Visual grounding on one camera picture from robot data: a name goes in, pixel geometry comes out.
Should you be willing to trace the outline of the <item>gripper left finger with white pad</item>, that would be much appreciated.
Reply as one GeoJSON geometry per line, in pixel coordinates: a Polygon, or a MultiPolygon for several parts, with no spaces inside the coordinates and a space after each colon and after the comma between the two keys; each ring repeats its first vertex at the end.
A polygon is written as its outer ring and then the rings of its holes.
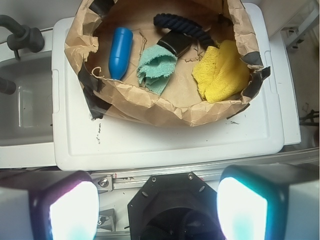
{"type": "Polygon", "coordinates": [[[30,218],[36,240],[92,240],[98,189],[85,171],[37,171],[31,176],[30,218]]]}

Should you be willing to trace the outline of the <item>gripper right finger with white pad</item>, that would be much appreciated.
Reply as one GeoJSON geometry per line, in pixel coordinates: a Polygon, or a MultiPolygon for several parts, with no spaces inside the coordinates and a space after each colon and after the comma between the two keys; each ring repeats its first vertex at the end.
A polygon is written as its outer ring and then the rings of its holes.
{"type": "Polygon", "coordinates": [[[229,165],[220,177],[216,209],[227,240],[283,240],[288,188],[280,164],[229,165]]]}

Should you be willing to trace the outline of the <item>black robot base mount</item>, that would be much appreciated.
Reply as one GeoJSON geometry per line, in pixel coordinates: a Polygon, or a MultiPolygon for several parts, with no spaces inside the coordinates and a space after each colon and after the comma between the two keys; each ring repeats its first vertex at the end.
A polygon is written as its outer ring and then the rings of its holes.
{"type": "Polygon", "coordinates": [[[217,192],[193,172],[152,175],[127,205],[132,240],[223,240],[217,192]]]}

